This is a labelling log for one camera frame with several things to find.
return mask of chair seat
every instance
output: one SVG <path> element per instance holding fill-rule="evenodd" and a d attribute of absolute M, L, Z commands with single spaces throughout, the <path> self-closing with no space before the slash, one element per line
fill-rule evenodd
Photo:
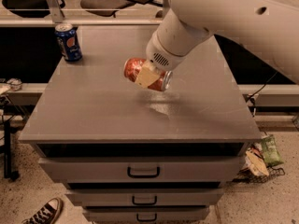
<path fill-rule="evenodd" d="M 43 18 L 50 14 L 46 0 L 2 0 L 2 4 L 24 18 Z"/>
<path fill-rule="evenodd" d="M 127 0 L 81 0 L 80 4 L 92 14 L 111 17 L 119 9 L 133 6 L 135 3 Z"/>

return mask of black sneaker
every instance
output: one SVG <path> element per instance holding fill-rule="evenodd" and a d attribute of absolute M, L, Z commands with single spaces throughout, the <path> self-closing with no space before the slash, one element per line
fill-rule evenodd
<path fill-rule="evenodd" d="M 25 219 L 21 224 L 52 224 L 55 222 L 63 207 L 60 198 L 49 200 L 37 213 L 29 219 Z"/>

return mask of green bag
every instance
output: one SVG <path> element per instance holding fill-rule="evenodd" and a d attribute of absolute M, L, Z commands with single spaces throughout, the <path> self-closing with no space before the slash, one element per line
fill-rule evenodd
<path fill-rule="evenodd" d="M 262 140 L 263 160 L 266 166 L 274 167 L 283 163 L 278 153 L 275 138 L 272 134 Z"/>

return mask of blue can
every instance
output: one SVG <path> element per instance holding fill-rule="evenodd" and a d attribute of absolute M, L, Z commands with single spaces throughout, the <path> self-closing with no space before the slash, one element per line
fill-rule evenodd
<path fill-rule="evenodd" d="M 66 61 L 75 62 L 82 58 L 77 33 L 72 24 L 62 23 L 57 25 L 55 27 L 55 34 L 62 55 Z"/>

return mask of red can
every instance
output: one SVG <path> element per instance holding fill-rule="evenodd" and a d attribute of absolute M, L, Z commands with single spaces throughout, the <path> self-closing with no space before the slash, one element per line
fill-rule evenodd
<path fill-rule="evenodd" d="M 146 61 L 146 59 L 142 58 L 131 58 L 126 61 L 124 64 L 124 76 L 130 79 L 132 82 L 135 82 L 139 72 L 141 71 L 144 61 Z M 171 77 L 171 71 L 162 71 L 159 79 L 148 86 L 148 89 L 155 91 L 166 91 L 169 88 Z"/>

